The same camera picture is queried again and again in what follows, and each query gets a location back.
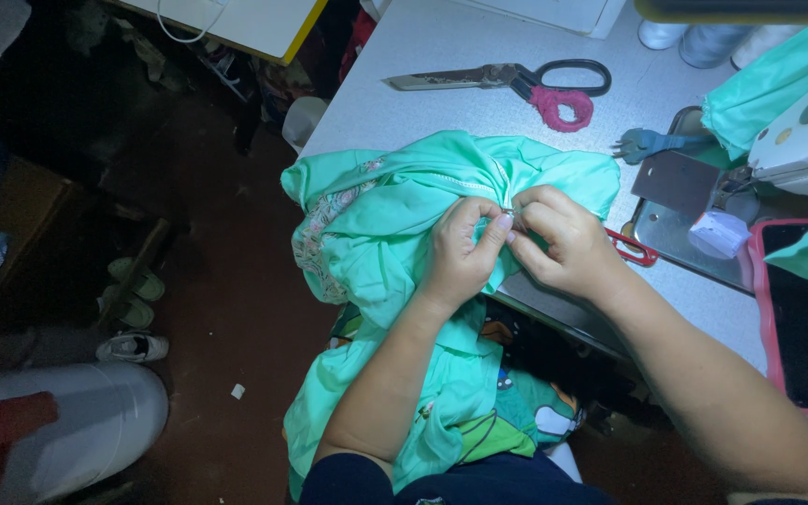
white thread spool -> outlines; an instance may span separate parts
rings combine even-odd
[[[806,28],[801,24],[766,24],[755,29],[746,42],[732,55],[732,65],[741,70]]]
[[[685,63],[696,68],[715,68],[728,60],[755,27],[748,24],[695,24],[679,43]]]
[[[637,27],[637,38],[648,50],[667,50],[675,45],[688,29],[688,24],[644,20]]]

pink phone case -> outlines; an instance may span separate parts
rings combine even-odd
[[[776,219],[754,224],[750,228],[753,234],[747,241],[747,249],[750,251],[750,259],[753,262],[753,292],[756,294],[756,302],[759,305],[759,337],[762,338],[762,345],[766,348],[766,358],[768,368],[766,376],[775,384],[778,389],[787,394],[785,389],[785,373],[781,367],[781,355],[779,354],[779,337],[775,332],[775,312],[772,306],[772,295],[769,291],[769,273],[766,270],[766,257],[762,245],[762,228],[781,224],[808,224],[808,219]],[[808,409],[801,409],[808,414]]]

woman's left hand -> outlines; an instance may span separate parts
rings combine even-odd
[[[472,235],[482,217],[491,221],[474,244]],[[430,310],[452,316],[488,282],[511,227],[512,217],[493,201],[481,197],[455,201],[432,228],[426,272],[417,295]]]

yellow edge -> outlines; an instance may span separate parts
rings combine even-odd
[[[292,43],[289,45],[289,49],[286,50],[286,54],[282,57],[283,63],[286,65],[292,63],[292,59],[295,58],[295,54],[301,48],[307,34],[310,33],[310,29],[313,28],[313,25],[317,22],[317,18],[320,17],[320,13],[323,12],[323,8],[326,7],[327,1],[328,0],[317,0],[317,2],[313,5],[313,8],[310,9],[310,14],[307,15],[306,19],[304,19],[304,24],[301,25],[300,29],[298,29],[298,34],[292,40]]]

white container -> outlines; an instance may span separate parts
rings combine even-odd
[[[0,504],[39,503],[113,476],[145,453],[167,420],[157,375],[114,361],[0,374],[0,400],[50,391],[58,420],[12,445]]]

